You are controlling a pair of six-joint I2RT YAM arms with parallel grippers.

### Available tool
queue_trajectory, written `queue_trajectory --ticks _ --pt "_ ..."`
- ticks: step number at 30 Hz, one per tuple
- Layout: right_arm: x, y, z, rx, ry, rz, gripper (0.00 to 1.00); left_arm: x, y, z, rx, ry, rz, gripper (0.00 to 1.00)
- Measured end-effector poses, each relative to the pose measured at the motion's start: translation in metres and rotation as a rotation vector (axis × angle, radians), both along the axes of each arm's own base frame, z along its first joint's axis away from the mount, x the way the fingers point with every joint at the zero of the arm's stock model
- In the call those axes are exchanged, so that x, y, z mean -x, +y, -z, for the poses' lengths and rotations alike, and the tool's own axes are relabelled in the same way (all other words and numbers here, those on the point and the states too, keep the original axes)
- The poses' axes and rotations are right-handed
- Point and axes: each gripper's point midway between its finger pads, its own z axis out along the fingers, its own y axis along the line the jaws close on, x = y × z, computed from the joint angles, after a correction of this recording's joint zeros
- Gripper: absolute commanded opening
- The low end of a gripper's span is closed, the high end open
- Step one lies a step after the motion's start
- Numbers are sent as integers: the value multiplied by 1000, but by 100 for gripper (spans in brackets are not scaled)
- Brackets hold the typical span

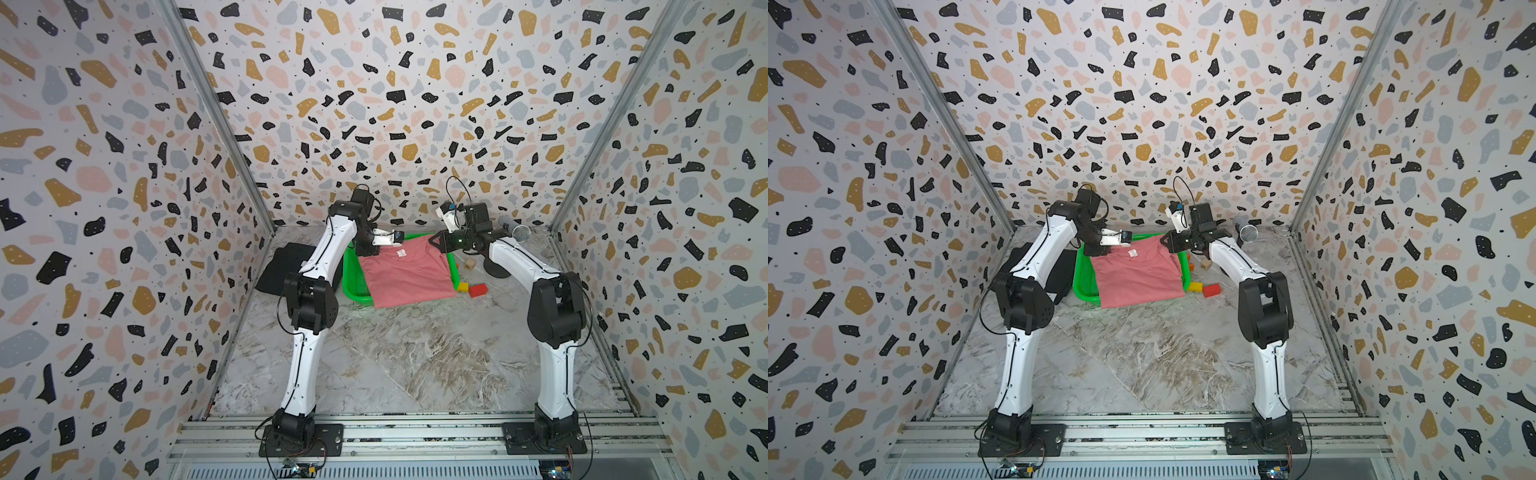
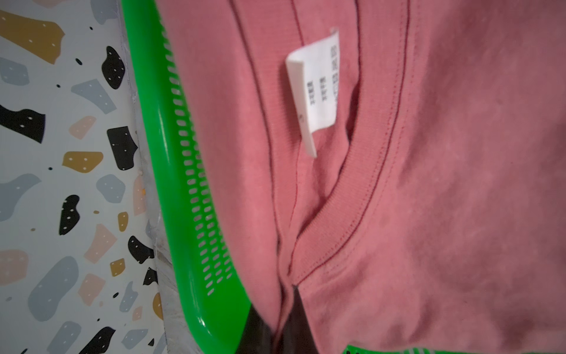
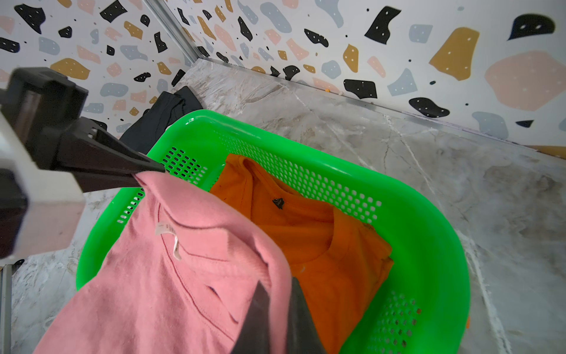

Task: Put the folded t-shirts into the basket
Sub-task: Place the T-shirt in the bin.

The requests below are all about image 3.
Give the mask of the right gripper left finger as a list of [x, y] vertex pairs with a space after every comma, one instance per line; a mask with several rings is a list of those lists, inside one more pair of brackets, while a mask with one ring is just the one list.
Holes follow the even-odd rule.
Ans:
[[267, 354], [270, 352], [268, 292], [258, 282], [246, 318], [231, 354]]

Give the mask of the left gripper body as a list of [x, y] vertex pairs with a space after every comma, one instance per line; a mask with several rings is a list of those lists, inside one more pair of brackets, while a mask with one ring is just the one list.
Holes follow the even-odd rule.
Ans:
[[88, 90], [47, 67], [20, 67], [1, 90], [1, 113], [42, 170], [58, 165], [61, 140], [76, 125]]

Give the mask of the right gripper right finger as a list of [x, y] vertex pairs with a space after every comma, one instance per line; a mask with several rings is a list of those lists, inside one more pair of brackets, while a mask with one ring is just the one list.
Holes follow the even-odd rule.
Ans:
[[294, 277], [287, 320], [287, 353], [324, 354], [305, 295]]

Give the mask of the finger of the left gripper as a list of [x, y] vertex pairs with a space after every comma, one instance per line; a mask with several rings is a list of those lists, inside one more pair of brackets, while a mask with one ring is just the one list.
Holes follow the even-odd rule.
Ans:
[[165, 172], [162, 164], [126, 146], [93, 120], [81, 117], [60, 136], [55, 166], [95, 174]]
[[87, 172], [72, 172], [84, 193], [123, 187], [140, 187], [133, 175], [105, 175]]

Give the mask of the orange t-shirt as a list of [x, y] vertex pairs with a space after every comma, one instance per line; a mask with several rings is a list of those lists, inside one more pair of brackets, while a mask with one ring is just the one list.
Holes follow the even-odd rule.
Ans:
[[392, 247], [372, 226], [303, 197], [245, 156], [227, 157], [210, 192], [282, 250], [322, 345], [339, 353], [389, 276]]

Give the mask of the black t-shirt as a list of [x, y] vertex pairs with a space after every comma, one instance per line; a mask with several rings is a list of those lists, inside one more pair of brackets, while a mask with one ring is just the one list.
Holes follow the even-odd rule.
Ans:
[[129, 148], [147, 154], [170, 125], [201, 109], [202, 104], [187, 86], [173, 94], [164, 91], [119, 140]]

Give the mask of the pink t-shirt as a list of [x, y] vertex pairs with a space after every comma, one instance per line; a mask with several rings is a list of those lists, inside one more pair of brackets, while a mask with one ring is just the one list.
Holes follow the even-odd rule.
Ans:
[[144, 198], [36, 352], [229, 353], [262, 286], [269, 352], [285, 353], [292, 285], [281, 249], [187, 181], [157, 172], [136, 179]]

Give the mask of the green plastic basket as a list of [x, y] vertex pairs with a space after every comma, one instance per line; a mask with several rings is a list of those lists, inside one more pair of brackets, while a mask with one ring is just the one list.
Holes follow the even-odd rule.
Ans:
[[394, 178], [208, 110], [170, 126], [149, 157], [211, 193], [231, 154], [372, 226], [392, 247], [389, 276], [339, 353], [457, 351], [469, 321], [470, 276], [460, 240], [429, 200]]

